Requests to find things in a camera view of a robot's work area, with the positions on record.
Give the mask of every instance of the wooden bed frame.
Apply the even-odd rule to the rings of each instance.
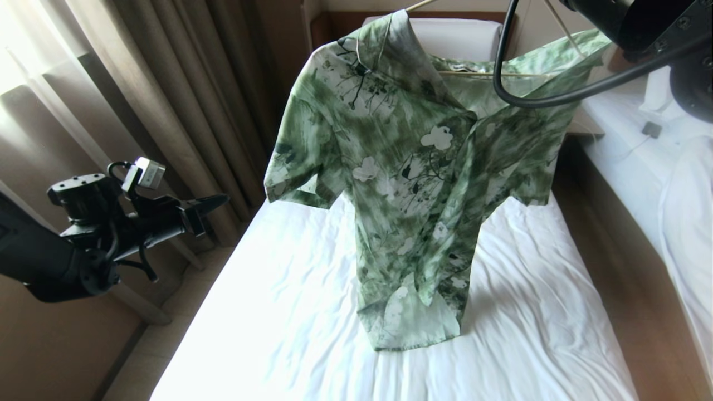
[[[309,25],[312,34],[312,49],[316,49],[323,44],[336,41],[361,27],[364,20],[370,16],[381,16],[391,11],[324,11],[315,17]],[[503,24],[505,22],[504,12],[486,11],[414,11],[409,14],[412,18],[460,18],[460,19],[482,19],[484,21],[495,21]],[[518,16],[513,19],[514,26],[517,26]]]

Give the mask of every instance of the bed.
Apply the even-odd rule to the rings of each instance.
[[[374,352],[355,305],[354,209],[264,204],[152,401],[636,400],[560,209],[483,224],[462,335]]]

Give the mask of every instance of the white bed sheet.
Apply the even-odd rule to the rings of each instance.
[[[637,399],[554,198],[483,224],[463,334],[431,347],[371,349],[354,253],[343,198],[263,205],[151,400]]]

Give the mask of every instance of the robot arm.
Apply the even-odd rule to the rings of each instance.
[[[113,168],[128,168],[125,180]],[[71,226],[56,235],[0,194],[0,274],[22,282],[35,298],[61,302],[100,295],[120,282],[117,265],[158,276],[145,249],[185,232],[205,232],[204,217],[228,201],[227,195],[195,200],[172,196],[144,198],[137,186],[155,189],[164,167],[146,158],[112,163],[110,176],[76,176],[53,185],[48,196],[67,212]],[[135,212],[125,214],[119,196],[125,193]],[[125,257],[139,252],[141,263]]]

